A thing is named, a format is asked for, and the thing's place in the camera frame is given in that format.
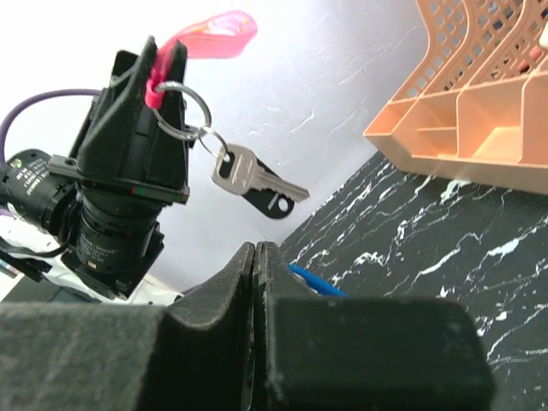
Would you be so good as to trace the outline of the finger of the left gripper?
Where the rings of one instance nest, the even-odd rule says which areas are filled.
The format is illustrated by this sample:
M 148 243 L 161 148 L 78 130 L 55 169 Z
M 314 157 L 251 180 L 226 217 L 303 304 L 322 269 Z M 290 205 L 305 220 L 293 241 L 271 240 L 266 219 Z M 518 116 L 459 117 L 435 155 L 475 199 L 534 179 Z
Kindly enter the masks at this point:
M 187 47 L 176 41 L 158 55 L 146 82 L 145 103 L 158 111 L 158 124 L 152 128 L 152 154 L 146 160 L 146 178 L 155 184 L 180 189 L 187 182 L 185 156 L 188 149 L 174 137 L 183 129 L 185 115 L 180 92 L 161 92 L 160 83 L 184 81 L 188 58 Z
M 152 36 L 139 54 L 116 53 L 109 84 L 91 111 L 91 123 L 76 154 L 79 179 L 85 184 L 154 182 L 150 150 L 156 127 L 145 107 L 145 90 L 157 54 Z

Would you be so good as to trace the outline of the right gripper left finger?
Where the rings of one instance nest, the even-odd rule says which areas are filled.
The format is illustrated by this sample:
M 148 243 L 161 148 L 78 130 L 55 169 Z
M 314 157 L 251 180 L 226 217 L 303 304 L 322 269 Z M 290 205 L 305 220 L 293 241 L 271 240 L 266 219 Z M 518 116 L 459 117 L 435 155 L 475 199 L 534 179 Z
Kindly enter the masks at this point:
M 243 409 L 254 252 L 167 307 L 3 303 L 2 409 Z

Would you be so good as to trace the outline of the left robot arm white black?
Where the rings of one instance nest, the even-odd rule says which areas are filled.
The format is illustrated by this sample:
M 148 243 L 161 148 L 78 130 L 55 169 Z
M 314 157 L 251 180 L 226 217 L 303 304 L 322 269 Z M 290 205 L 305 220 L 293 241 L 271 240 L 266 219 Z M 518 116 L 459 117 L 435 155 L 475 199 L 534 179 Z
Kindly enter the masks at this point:
M 161 129 L 184 123 L 168 92 L 146 90 L 159 51 L 119 51 L 67 155 L 29 148 L 1 160 L 1 264 L 88 301 L 168 305 L 179 293 L 151 268 L 164 249 L 162 210 L 188 200 L 190 144 Z

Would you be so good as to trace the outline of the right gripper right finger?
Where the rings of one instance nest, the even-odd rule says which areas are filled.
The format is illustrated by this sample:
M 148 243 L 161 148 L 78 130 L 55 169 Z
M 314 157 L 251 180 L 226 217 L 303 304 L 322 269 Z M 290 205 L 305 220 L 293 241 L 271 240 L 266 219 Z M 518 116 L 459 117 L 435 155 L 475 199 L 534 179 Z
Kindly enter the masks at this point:
M 278 247 L 254 257 L 258 410 L 488 410 L 497 393 L 466 309 L 427 297 L 322 296 Z

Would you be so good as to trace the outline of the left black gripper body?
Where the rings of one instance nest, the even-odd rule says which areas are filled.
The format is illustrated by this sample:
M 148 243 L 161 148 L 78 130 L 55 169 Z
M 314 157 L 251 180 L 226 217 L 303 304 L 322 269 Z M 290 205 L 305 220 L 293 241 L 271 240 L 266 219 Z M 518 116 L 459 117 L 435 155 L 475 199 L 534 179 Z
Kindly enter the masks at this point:
M 51 172 L 51 156 L 28 149 L 1 164 L 1 208 L 60 244 L 9 253 L 58 257 L 89 289 L 128 299 L 164 249 L 158 216 L 178 199 L 158 200 L 140 184 L 121 188 Z

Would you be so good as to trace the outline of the key with black tag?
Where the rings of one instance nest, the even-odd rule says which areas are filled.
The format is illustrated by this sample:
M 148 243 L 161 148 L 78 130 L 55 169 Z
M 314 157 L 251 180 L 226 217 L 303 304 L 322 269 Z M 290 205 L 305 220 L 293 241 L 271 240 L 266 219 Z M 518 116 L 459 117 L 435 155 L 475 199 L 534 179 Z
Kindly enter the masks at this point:
M 310 197 L 307 189 L 284 180 L 269 169 L 256 154 L 236 144 L 227 143 L 213 128 L 200 128 L 221 141 L 211 174 L 213 182 L 224 191 L 240 196 L 270 219 L 286 218 L 296 203 Z

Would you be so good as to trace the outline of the key with blue tag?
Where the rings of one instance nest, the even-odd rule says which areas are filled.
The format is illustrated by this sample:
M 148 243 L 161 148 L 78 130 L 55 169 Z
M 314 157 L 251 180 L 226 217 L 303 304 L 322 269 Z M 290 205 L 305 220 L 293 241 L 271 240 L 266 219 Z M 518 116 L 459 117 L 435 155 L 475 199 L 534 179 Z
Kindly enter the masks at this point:
M 302 267 L 297 265 L 288 265 L 289 270 L 301 277 L 308 285 L 310 289 L 313 289 L 319 295 L 323 296 L 338 296 L 338 297 L 347 297 L 348 295 L 336 288 L 330 283 L 327 283 L 321 277 L 318 277 L 312 274 L 310 271 L 305 270 Z

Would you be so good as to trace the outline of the pink strap keyring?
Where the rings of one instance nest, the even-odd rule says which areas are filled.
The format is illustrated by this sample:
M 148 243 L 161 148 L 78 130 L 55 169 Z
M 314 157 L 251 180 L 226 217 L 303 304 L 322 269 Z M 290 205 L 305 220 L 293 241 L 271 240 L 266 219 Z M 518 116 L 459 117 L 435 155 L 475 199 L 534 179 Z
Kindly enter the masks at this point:
M 191 59 L 235 58 L 244 51 L 257 33 L 258 24 L 251 15 L 239 10 L 229 11 L 183 28 L 160 47 L 158 53 L 166 46 L 179 41 L 187 47 L 188 57 Z M 210 109 L 197 92 L 174 81 L 162 82 L 156 89 L 161 92 L 180 92 L 188 95 L 202 110 L 205 120 L 203 126 L 211 126 Z M 158 120 L 160 118 L 158 111 L 151 110 Z M 197 140 L 205 135 L 205 132 L 200 128 L 192 128 L 189 131 L 182 130 L 174 137 L 182 141 Z

